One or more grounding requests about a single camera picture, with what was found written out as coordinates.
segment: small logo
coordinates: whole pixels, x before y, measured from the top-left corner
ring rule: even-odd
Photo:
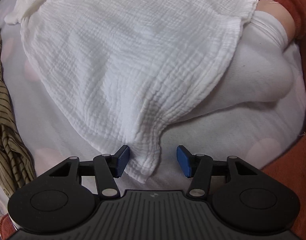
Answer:
[[[151,196],[151,197],[157,197],[158,194],[157,194],[156,192],[154,192],[154,193],[150,194],[150,196]]]

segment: round black pad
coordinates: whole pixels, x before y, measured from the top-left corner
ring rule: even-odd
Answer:
[[[10,198],[8,211],[25,230],[45,234],[68,230],[93,212],[95,200],[85,187],[66,177],[36,179]]]
[[[277,198],[267,189],[250,188],[240,194],[240,200],[250,208],[267,209],[276,204]]]
[[[68,196],[59,190],[44,190],[31,198],[31,205],[40,211],[55,211],[68,203]]]
[[[214,193],[212,205],[231,227],[265,234],[288,229],[300,207],[292,190],[265,175],[241,176],[230,181]]]

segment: silver rivet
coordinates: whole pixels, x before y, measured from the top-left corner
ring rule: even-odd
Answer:
[[[200,188],[195,188],[190,190],[190,195],[193,197],[202,197],[205,194],[205,191]]]
[[[113,188],[106,188],[102,190],[102,195],[106,197],[113,197],[117,194],[117,190]]]

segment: leg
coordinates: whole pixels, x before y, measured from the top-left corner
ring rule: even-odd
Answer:
[[[288,41],[291,42],[294,39],[296,33],[295,22],[283,5],[273,0],[260,0],[256,10],[267,12],[274,16],[284,27]]]
[[[180,121],[243,102],[283,98],[293,84],[283,51],[294,35],[295,24],[289,12],[279,3],[261,0],[221,81]]]

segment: black plastic device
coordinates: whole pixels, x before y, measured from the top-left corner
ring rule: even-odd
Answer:
[[[16,191],[8,211],[17,228],[11,240],[296,240],[291,231],[300,209],[296,194],[236,156],[214,161],[177,148],[188,178],[186,193],[126,190],[119,178],[129,160],[115,155],[80,162],[70,157]],[[95,176],[98,194],[81,185]],[[212,176],[226,183],[209,194]]]

